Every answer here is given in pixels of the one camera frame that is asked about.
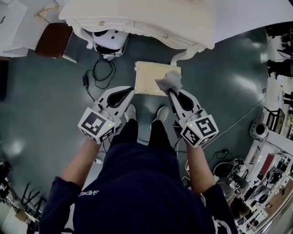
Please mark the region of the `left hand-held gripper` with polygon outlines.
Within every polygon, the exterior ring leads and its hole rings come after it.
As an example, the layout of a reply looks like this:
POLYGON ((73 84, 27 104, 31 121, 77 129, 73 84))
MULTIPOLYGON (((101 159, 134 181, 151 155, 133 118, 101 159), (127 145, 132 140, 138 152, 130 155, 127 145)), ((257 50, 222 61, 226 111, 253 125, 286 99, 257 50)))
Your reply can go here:
POLYGON ((107 89, 81 117, 78 128, 83 135, 97 144, 113 135, 121 126, 121 117, 134 93, 135 88, 131 86, 107 89))

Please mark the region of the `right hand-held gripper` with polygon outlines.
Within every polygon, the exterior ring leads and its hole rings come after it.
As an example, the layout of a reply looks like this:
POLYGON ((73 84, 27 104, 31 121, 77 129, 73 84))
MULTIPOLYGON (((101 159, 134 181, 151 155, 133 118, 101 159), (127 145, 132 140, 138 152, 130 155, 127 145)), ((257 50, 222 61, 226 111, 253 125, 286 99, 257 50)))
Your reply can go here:
POLYGON ((169 90, 168 98, 175 115, 173 127, 178 138, 185 139, 192 147, 198 147, 217 135, 212 115, 207 114, 195 96, 181 89, 178 94, 169 90))

